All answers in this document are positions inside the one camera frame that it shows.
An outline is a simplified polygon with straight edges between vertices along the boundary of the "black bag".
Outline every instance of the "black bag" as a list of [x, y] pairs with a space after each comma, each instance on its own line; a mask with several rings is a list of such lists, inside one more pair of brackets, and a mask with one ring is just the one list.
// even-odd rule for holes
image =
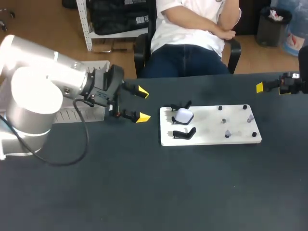
[[101, 15], [92, 21], [98, 35], [110, 35], [149, 26], [148, 12], [129, 12], [125, 14]]
[[95, 21], [106, 14], [124, 14], [129, 12], [148, 12], [148, 0], [92, 0], [90, 1], [90, 19]]
[[90, 10], [95, 12], [139, 12], [148, 11], [148, 0], [92, 0]]

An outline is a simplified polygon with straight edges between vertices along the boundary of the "white board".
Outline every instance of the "white board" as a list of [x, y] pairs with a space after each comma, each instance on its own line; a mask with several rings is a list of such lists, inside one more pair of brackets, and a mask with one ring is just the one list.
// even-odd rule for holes
[[[247, 122], [250, 115], [253, 115], [249, 105], [243, 109], [243, 105], [190, 107], [194, 114], [189, 125], [172, 124], [171, 118], [176, 115], [170, 107], [160, 108], [160, 138], [163, 146], [190, 146], [190, 145], [219, 145], [219, 144], [250, 144], [262, 141], [256, 119], [251, 123]], [[175, 139], [173, 131], [188, 133], [193, 127], [197, 132], [190, 140]], [[225, 137], [226, 130], [231, 132], [229, 138]]]

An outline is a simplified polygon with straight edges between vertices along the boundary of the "white shelf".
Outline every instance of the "white shelf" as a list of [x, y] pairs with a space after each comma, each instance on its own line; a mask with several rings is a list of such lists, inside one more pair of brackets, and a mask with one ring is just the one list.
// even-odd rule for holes
[[97, 35], [94, 31], [92, 31], [88, 23], [86, 0], [77, 0], [77, 6], [78, 6], [83, 34], [85, 36], [86, 45], [89, 51], [92, 50], [92, 39], [95, 38], [96, 39], [136, 38], [139, 35], [148, 33], [148, 28], [144, 28], [112, 35]]
[[143, 28], [139, 30], [132, 30], [132, 31], [127, 31], [127, 32], [122, 32], [122, 33], [117, 33], [117, 34], [111, 34], [111, 35], [97, 35], [94, 31], [90, 33], [90, 38], [91, 39], [112, 39], [112, 38], [135, 38], [138, 37], [139, 35], [146, 34], [148, 33], [148, 28]]

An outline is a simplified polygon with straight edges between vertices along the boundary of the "cable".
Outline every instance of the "cable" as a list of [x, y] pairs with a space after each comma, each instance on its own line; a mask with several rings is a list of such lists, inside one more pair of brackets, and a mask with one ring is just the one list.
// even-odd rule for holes
[[32, 150], [32, 148], [29, 147], [29, 145], [19, 136], [19, 134], [17, 133], [17, 131], [15, 131], [14, 127], [12, 126], [12, 124], [6, 120], [3, 116], [0, 115], [0, 119], [9, 127], [9, 129], [12, 131], [12, 133], [18, 138], [19, 142], [22, 144], [23, 147], [25, 147], [30, 153], [33, 154], [33, 156], [35, 156], [37, 159], [39, 159], [40, 161], [47, 163], [51, 166], [55, 166], [55, 167], [61, 167], [61, 166], [70, 166], [70, 165], [74, 165], [78, 162], [80, 162], [88, 153], [88, 146], [89, 146], [89, 132], [88, 132], [88, 128], [86, 125], [86, 121], [83, 117], [83, 115], [81, 114], [81, 111], [78, 109], [76, 103], [77, 102], [83, 102], [87, 105], [89, 105], [90, 107], [93, 107], [94, 104], [87, 102], [83, 99], [74, 99], [73, 100], [73, 106], [75, 108], [75, 110], [77, 111], [77, 114], [80, 117], [80, 120], [83, 124], [84, 130], [85, 130], [85, 134], [86, 134], [86, 144], [85, 144], [85, 149], [83, 151], [83, 153], [81, 154], [80, 157], [78, 157], [76, 160], [67, 162], [67, 163], [56, 163], [56, 162], [50, 162], [49, 160], [44, 159], [43, 157], [39, 156], [38, 154], [35, 153], [35, 151]]

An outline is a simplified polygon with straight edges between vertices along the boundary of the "dark table surface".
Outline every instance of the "dark table surface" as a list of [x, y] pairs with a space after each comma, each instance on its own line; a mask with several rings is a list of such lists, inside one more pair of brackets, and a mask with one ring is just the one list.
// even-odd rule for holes
[[[137, 80], [149, 99], [124, 105], [148, 123], [89, 123], [89, 155], [72, 167], [0, 162], [1, 230], [307, 231], [308, 95], [256, 94], [278, 76]], [[249, 104], [262, 143], [162, 147], [159, 108], [188, 100]], [[41, 155], [69, 160], [83, 145], [81, 124], [54, 125]]]

